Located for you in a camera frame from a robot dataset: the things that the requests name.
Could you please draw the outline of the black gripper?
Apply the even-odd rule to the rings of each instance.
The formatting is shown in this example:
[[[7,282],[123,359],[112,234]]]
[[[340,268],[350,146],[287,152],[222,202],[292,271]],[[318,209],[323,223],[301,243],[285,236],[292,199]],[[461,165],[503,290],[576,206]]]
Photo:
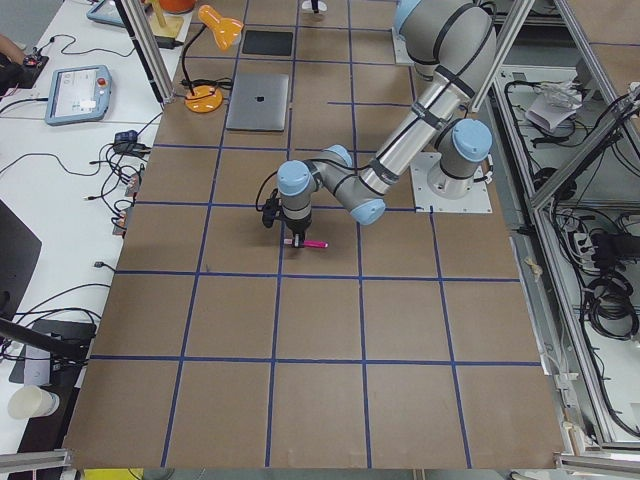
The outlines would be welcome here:
[[[311,226],[310,219],[288,220],[287,228],[291,231],[291,246],[293,248],[304,248],[306,232]]]

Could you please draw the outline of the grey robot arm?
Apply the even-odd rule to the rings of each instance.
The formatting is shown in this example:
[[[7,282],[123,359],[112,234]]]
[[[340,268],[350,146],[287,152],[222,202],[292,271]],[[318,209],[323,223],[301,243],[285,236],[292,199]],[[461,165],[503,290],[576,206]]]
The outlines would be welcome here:
[[[394,26],[417,67],[441,66],[475,88],[496,51],[492,17],[471,1],[402,1]]]
[[[280,219],[292,233],[292,246],[302,248],[312,222],[311,197],[324,188],[362,225],[370,225],[386,209],[384,196],[413,158],[437,138],[440,167],[447,185],[468,182],[492,146],[483,123],[470,118],[453,121],[454,111],[471,100],[489,77],[494,55],[488,51],[467,62],[443,58],[432,83],[411,106],[407,117],[358,172],[346,149],[333,145],[307,160],[290,160],[277,171]]]

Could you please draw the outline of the person hand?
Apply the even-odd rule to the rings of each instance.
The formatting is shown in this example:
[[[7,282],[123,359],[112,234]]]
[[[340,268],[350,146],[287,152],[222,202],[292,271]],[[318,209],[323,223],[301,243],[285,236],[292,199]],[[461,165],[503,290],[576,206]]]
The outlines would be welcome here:
[[[4,35],[0,35],[0,52],[13,63],[22,64],[25,59],[24,50]]]

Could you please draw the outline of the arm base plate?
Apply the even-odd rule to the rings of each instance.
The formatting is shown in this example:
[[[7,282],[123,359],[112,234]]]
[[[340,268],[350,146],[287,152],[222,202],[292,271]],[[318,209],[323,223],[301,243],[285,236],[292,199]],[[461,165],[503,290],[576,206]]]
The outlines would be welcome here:
[[[413,66],[414,61],[408,53],[405,39],[397,32],[395,27],[391,29],[391,34],[395,63],[402,66]]]
[[[474,176],[454,179],[441,170],[440,153],[417,154],[409,166],[415,210],[423,213],[491,214],[492,206],[480,164]]]

